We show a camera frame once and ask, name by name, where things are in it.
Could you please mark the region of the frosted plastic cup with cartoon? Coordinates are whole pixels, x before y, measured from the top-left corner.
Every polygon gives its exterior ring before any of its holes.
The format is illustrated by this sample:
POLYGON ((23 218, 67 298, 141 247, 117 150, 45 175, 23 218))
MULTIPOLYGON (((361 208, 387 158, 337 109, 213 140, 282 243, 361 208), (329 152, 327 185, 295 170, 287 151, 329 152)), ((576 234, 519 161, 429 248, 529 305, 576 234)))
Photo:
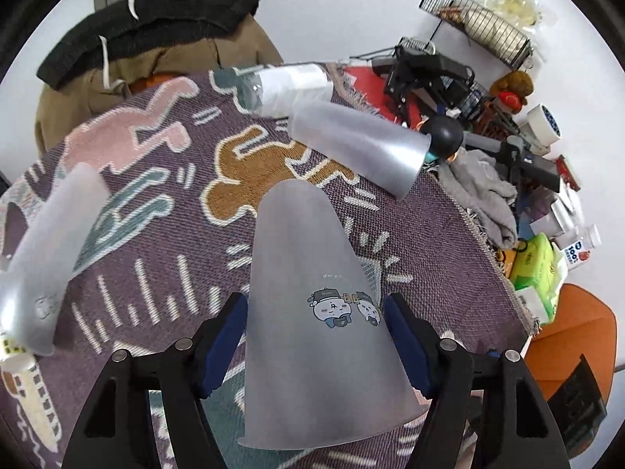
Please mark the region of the frosted plastic cup with cartoon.
POLYGON ((245 357, 247 448, 357 442, 420 405, 324 191, 275 184, 257 210, 245 357))

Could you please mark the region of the white yellow paper cup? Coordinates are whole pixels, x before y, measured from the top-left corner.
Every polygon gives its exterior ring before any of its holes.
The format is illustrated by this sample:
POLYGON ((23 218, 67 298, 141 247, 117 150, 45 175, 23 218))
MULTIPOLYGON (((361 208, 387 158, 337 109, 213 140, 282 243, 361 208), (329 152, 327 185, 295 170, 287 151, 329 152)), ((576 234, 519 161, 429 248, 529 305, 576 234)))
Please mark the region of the white yellow paper cup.
POLYGON ((31 369, 36 359, 31 351, 28 351, 12 339, 6 333, 0 337, 0 363, 4 373, 20 374, 31 369))

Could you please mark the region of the frosted plastic cup lying left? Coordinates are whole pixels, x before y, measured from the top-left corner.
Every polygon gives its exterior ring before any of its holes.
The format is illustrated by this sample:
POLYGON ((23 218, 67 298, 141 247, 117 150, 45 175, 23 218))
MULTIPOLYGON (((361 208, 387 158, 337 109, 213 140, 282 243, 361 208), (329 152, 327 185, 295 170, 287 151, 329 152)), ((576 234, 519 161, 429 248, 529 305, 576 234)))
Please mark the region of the frosted plastic cup lying left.
POLYGON ((32 354, 53 354, 64 294, 109 196, 95 168, 74 166, 43 204, 1 275, 1 331, 32 354))

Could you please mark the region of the frosted plastic cup lying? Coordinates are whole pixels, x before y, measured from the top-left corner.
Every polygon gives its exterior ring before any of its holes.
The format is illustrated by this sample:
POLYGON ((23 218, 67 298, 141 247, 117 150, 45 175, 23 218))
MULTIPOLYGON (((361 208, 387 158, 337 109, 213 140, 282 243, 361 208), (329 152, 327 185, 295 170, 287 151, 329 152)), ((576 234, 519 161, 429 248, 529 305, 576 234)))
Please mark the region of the frosted plastic cup lying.
POLYGON ((43 204, 1 275, 1 331, 32 354, 53 354, 64 294, 109 196, 95 168, 74 166, 43 204))
POLYGON ((431 143, 428 134, 320 100, 292 107, 288 134, 397 199, 411 191, 431 143))

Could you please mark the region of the frosted plastic cup lying right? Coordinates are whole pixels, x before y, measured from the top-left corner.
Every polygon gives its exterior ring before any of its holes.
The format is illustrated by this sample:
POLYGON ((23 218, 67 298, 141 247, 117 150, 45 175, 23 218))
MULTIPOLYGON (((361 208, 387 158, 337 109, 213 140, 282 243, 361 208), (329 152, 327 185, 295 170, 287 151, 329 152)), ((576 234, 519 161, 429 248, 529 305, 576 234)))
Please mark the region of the frosted plastic cup lying right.
POLYGON ((397 199, 411 191, 431 143, 428 134, 320 100, 292 107, 288 134, 397 199))

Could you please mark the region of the orange chair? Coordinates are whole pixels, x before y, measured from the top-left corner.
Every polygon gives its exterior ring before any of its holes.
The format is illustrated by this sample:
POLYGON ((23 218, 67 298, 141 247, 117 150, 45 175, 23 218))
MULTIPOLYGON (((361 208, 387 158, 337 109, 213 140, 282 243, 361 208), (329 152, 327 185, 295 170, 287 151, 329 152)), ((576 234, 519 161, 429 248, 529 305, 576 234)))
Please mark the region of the orange chair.
POLYGON ((602 398, 609 399, 616 367, 618 324, 613 311, 574 284, 561 288, 554 321, 530 343, 525 363, 542 395, 551 398, 586 359, 602 398))

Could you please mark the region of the green tissue pack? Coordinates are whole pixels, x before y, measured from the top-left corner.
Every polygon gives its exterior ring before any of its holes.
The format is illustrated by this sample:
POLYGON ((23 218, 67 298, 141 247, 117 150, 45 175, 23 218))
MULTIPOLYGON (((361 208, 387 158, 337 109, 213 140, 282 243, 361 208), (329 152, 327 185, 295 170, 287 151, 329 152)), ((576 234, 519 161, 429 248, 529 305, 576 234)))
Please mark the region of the green tissue pack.
POLYGON ((546 297, 555 281, 556 263, 557 254, 552 242, 539 233, 517 252, 509 279, 516 290, 533 287, 539 295, 546 297))

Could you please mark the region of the grey cloth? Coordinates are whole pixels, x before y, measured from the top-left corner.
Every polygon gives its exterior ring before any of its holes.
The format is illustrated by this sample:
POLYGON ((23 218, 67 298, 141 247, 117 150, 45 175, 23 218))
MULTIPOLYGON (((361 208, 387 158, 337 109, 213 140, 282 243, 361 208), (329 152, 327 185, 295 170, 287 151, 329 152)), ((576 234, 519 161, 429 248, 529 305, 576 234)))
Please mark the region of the grey cloth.
POLYGON ((512 183, 500 178, 495 165, 495 159, 479 149, 460 148, 454 161, 439 163, 437 177, 459 206, 476 215, 488 240, 508 250, 518 238, 512 209, 518 192, 512 183))

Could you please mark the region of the black-headed doll figure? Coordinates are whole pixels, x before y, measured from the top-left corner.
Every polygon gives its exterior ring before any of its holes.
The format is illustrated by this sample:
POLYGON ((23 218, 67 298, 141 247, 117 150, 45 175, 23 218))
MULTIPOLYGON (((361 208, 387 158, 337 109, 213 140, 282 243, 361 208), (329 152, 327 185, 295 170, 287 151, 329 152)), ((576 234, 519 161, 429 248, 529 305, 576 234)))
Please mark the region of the black-headed doll figure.
POLYGON ((426 155, 427 162, 447 160, 464 142, 464 129, 455 119, 446 115, 435 115, 421 124, 420 133, 430 137, 426 155))

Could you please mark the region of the white tape roll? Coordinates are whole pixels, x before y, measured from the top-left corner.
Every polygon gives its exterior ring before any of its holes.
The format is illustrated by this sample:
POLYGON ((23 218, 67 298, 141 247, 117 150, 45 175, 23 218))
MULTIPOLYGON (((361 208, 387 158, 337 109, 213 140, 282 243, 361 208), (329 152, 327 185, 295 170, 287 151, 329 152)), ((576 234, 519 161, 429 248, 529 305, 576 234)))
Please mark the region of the white tape roll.
POLYGON ((531 133, 542 146, 551 146, 561 140, 561 131, 549 109, 542 104, 535 106, 528 114, 531 133))

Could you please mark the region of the brown chair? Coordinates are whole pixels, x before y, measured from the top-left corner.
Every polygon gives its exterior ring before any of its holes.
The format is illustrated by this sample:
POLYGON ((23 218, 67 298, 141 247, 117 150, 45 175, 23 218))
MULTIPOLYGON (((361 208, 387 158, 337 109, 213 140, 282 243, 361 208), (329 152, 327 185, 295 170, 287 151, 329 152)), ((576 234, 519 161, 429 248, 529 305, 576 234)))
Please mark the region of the brown chair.
POLYGON ((203 38, 110 61, 109 70, 89 69, 58 88, 42 87, 34 123, 35 143, 44 155, 72 130, 128 97, 181 75, 283 62, 263 28, 247 16, 225 38, 203 38))

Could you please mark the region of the brown plush toy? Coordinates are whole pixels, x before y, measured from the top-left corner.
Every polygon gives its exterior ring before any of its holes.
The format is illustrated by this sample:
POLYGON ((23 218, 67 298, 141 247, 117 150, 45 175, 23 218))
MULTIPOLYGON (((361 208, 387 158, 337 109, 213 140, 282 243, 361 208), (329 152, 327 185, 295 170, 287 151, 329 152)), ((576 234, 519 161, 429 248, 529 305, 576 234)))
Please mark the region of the brown plush toy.
POLYGON ((502 92, 510 92, 518 97, 521 106, 528 104, 528 97, 534 92, 534 84, 527 72, 512 71, 491 84, 489 94, 498 97, 502 92))

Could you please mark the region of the clear plastic water bottle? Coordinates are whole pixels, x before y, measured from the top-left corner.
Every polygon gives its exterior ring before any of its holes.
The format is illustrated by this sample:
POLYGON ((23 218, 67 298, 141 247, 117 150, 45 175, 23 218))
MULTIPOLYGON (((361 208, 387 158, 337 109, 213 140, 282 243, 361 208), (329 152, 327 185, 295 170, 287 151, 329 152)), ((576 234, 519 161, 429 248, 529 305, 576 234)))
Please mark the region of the clear plastic water bottle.
POLYGON ((267 67, 245 74, 236 88, 239 106, 266 119, 287 118, 302 100, 329 102, 334 93, 333 81, 317 64, 267 67))

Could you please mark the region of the black jacket on chair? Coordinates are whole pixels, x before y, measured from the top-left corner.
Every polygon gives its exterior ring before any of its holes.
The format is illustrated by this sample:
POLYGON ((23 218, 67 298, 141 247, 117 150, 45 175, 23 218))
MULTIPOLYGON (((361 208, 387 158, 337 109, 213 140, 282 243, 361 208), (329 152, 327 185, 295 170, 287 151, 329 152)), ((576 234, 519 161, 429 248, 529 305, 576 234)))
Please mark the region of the black jacket on chair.
POLYGON ((259 0, 128 0, 97 11, 68 31, 37 70, 37 77, 59 89, 105 59, 129 58, 155 48, 225 38, 259 0))

